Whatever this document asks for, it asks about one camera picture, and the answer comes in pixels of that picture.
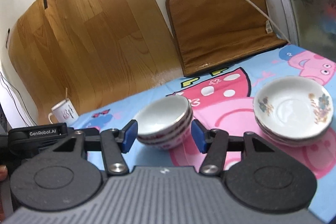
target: wood grain panel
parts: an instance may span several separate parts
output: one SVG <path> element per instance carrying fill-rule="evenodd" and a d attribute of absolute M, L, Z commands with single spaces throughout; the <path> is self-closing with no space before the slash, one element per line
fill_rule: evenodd
<path fill-rule="evenodd" d="M 155 0 L 37 0 L 11 29 L 10 60 L 47 123 L 65 88 L 79 114 L 182 76 Z"/>

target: stacked bowl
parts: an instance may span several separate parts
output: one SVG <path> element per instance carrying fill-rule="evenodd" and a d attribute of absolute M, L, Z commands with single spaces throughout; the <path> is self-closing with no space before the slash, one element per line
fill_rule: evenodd
<path fill-rule="evenodd" d="M 276 143 L 310 145 L 329 128 L 334 114 L 328 91 L 314 80 L 300 76 L 276 79 L 253 99 L 255 119 Z"/>
<path fill-rule="evenodd" d="M 186 97 L 170 95 L 140 110 L 138 141 L 158 149 L 171 149 L 190 135 L 193 110 Z"/>

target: mug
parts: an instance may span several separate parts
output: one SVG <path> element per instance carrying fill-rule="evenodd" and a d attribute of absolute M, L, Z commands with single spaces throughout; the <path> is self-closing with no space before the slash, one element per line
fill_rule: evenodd
<path fill-rule="evenodd" d="M 68 98 L 51 108 L 51 113 L 48 115 L 49 122 L 51 123 L 53 123 L 50 120 L 52 115 L 55 115 L 59 122 L 66 122 L 67 126 L 71 125 L 78 119 L 78 113 Z"/>

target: flower pattern on bowl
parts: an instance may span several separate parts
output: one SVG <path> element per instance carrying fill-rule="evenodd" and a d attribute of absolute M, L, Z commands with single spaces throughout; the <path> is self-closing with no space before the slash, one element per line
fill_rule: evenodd
<path fill-rule="evenodd" d="M 268 103 L 268 98 L 265 97 L 263 98 L 262 101 L 258 100 L 259 108 L 262 112 L 266 113 L 268 116 L 272 113 L 273 111 L 273 106 Z"/>
<path fill-rule="evenodd" d="M 318 99 L 318 105 L 315 102 L 315 95 L 313 93 L 309 93 L 308 97 L 311 102 L 311 106 L 314 108 L 315 114 L 315 123 L 326 122 L 328 118 L 328 114 L 331 110 L 329 106 L 329 96 L 322 94 Z"/>

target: peppa pig tablecloth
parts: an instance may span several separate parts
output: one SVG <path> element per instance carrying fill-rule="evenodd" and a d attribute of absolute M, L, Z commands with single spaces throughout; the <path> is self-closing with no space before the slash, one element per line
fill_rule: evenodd
<path fill-rule="evenodd" d="M 130 96 L 96 111 L 80 116 L 75 128 L 95 127 L 100 131 L 122 128 L 149 103 L 169 94 L 189 99 L 194 117 L 207 128 L 221 128 L 233 136 L 253 131 L 269 142 L 261 132 L 253 114 L 252 100 L 266 83 L 287 75 L 300 75 L 322 84 L 336 103 L 336 64 L 303 48 L 286 45 L 258 54 L 236 64 L 193 78 L 180 78 Z M 318 179 L 318 189 L 309 209 L 324 222 L 336 215 L 336 119 L 323 139 L 299 148 L 275 144 L 309 167 Z M 129 168 L 135 165 L 185 166 L 199 169 L 204 155 L 199 153 L 191 136 L 170 151 L 159 151 L 137 140 L 124 155 Z M 89 152 L 88 160 L 104 169 L 100 152 Z M 239 152 L 228 152 L 225 168 L 240 161 Z"/>

